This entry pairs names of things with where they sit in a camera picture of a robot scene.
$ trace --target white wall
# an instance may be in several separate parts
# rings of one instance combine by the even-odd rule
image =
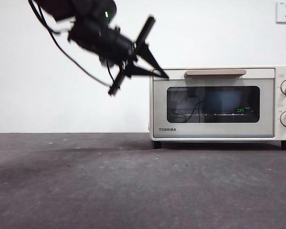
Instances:
[[[112,25],[135,39],[153,14],[148,42],[164,67],[285,65],[286,25],[275,22],[275,2],[116,0]],[[59,41],[110,82],[96,55]],[[148,90],[148,79],[127,79],[109,97],[56,49],[26,0],[0,0],[0,133],[147,132]]]

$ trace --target toaster oven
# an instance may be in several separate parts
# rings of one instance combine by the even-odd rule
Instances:
[[[150,136],[161,142],[281,141],[286,66],[166,69],[150,78]]]

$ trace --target oven window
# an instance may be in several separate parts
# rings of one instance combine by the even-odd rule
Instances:
[[[170,87],[170,123],[257,123],[260,89],[257,86]]]

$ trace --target gray floor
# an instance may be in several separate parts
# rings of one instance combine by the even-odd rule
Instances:
[[[0,135],[0,229],[286,229],[286,151]]]

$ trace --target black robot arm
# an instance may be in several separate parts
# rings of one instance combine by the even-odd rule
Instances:
[[[168,79],[168,76],[159,66],[150,52],[148,45],[145,43],[145,39],[155,23],[153,17],[148,18],[137,40],[133,42],[123,36],[119,28],[111,29],[109,27],[109,23],[117,11],[113,0],[34,1],[38,5],[39,12],[36,10],[32,0],[29,0],[29,3],[35,15],[43,26],[47,28],[54,41],[53,34],[59,34],[60,32],[49,28],[43,17],[41,8],[52,15],[56,21],[75,17],[74,25],[69,31],[68,40],[75,41],[82,48],[98,54],[103,65],[111,67],[115,64],[119,66],[120,72],[113,79],[109,95],[116,94],[126,76],[154,75]],[[146,60],[154,69],[157,69],[159,74],[136,66],[135,62],[138,61],[138,56]]]

